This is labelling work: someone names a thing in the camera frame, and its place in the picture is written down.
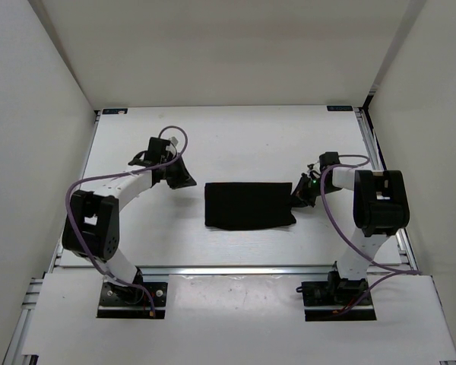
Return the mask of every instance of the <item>white wall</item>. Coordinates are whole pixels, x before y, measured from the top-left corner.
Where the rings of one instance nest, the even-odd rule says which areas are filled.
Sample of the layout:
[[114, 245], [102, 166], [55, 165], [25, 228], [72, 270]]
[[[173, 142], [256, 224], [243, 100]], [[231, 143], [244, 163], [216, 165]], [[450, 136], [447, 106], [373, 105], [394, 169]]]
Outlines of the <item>white wall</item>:
[[42, 2], [99, 109], [361, 106], [409, 0]]
[[30, 5], [0, 0], [0, 363], [47, 269], [94, 114]]
[[404, 173], [418, 265], [456, 345], [456, 0], [428, 0], [370, 113], [388, 168]]

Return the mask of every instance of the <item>black fabric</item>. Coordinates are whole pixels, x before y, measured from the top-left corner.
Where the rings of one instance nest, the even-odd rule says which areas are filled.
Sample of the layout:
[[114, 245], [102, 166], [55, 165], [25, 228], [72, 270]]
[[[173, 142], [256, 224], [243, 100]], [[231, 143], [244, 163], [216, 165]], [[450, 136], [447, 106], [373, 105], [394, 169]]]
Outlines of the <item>black fabric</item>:
[[262, 230], [294, 224], [291, 190], [291, 182], [210, 182], [204, 187], [205, 224], [224, 230]]

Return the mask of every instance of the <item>white panel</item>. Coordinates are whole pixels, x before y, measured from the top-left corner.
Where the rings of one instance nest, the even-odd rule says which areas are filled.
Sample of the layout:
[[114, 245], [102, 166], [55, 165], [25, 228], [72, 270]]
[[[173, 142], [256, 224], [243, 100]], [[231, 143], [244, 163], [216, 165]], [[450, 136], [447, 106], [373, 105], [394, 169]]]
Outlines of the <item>white panel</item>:
[[304, 322], [301, 277], [170, 277], [164, 320], [96, 319], [100, 276], [47, 275], [24, 354], [38, 365], [439, 365], [456, 360], [432, 279], [373, 292], [377, 321]]
[[[353, 112], [325, 106], [223, 106], [129, 109], [103, 115], [86, 176], [124, 170], [162, 127], [179, 125], [189, 136], [185, 165], [196, 187], [173, 191], [166, 182], [140, 195], [120, 214], [120, 245], [136, 265], [332, 265], [345, 249], [318, 200], [297, 208], [297, 223], [273, 230], [229, 232], [204, 225], [204, 184], [293, 182], [326, 151], [366, 154]], [[177, 131], [167, 132], [165, 137]], [[91, 182], [82, 189], [95, 189]], [[353, 193], [328, 196], [344, 231], [353, 232]], [[376, 256], [400, 263], [396, 239]], [[64, 252], [61, 265], [89, 265]]]
[[371, 105], [385, 160], [404, 173], [409, 234], [456, 344], [456, 0], [429, 0]]
[[95, 108], [361, 106], [409, 0], [43, 0]]
[[26, 1], [0, 0], [0, 363], [55, 248], [94, 114]]

